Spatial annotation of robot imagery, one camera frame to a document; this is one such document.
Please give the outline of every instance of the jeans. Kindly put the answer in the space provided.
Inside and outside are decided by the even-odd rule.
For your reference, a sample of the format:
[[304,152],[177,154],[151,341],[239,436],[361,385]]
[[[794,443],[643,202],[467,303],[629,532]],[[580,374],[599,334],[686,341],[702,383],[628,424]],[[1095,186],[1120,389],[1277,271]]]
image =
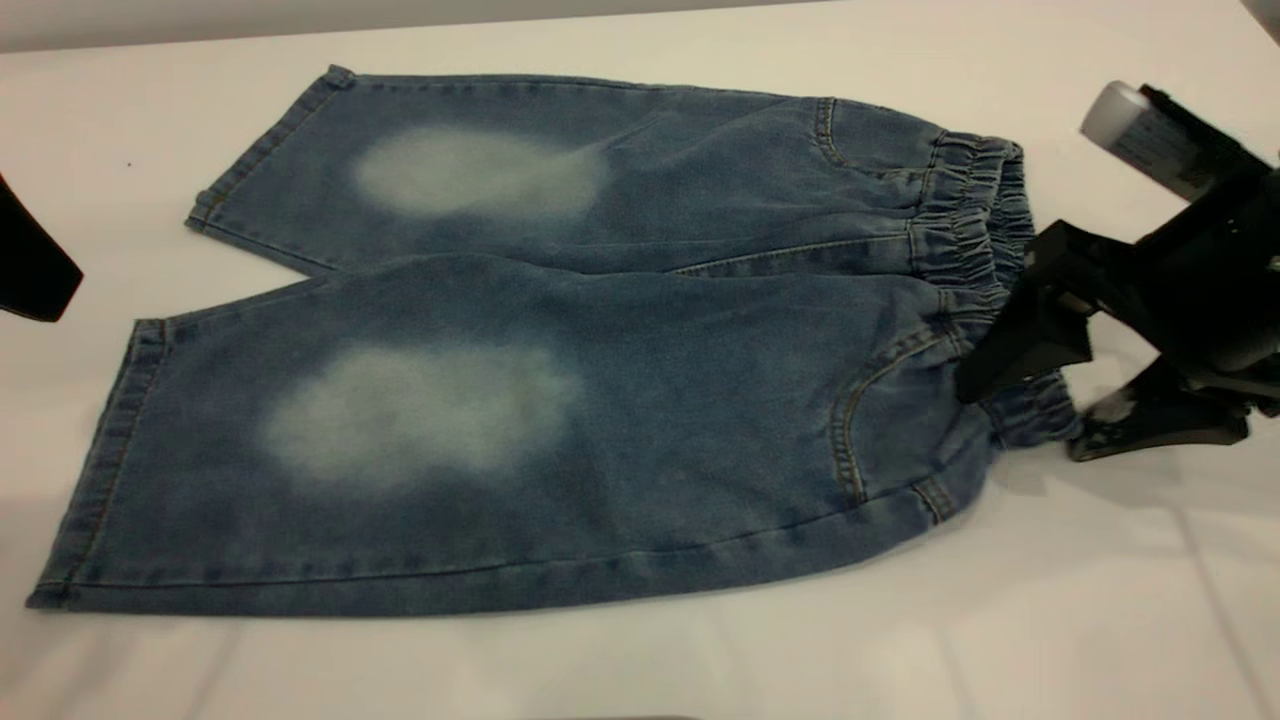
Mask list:
[[1076,432],[957,359],[1020,149],[829,97],[332,68],[188,224],[308,275],[140,320],[31,607],[434,615],[850,565]]

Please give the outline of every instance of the faded patch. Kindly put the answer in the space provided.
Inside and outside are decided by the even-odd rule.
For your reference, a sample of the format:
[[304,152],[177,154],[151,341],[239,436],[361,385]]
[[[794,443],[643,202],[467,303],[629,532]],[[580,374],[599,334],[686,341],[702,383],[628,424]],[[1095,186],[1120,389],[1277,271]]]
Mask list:
[[595,147],[564,149],[511,133],[451,128],[417,128],[384,138],[355,167],[356,186],[370,200],[415,217],[576,217],[595,202],[605,176]]
[[1121,388],[1100,400],[1093,407],[1089,407],[1088,416],[1100,423],[1119,423],[1133,415],[1133,410],[1137,406],[1138,401],[1133,397],[1133,392],[1129,388]]
[[497,474],[552,447],[580,395],[541,348],[353,348],[284,395],[261,441],[300,482]]

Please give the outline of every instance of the white table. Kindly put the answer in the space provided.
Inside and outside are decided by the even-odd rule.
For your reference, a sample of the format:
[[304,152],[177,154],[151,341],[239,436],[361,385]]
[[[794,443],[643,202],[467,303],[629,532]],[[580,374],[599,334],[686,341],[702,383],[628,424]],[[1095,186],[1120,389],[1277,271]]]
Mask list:
[[[737,592],[376,621],[22,610],[131,320],[296,279],[182,219],[329,61],[868,100],[1020,141],[1041,227],[1125,238],[1180,202],[1076,133],[1106,82],[1280,147],[1280,47],[1230,0],[858,0],[0,55],[0,170],[86,272],[60,323],[0,315],[0,717],[1277,716],[1280,421],[1233,448],[1015,454],[951,530]],[[1093,329],[1080,402],[1152,356]]]

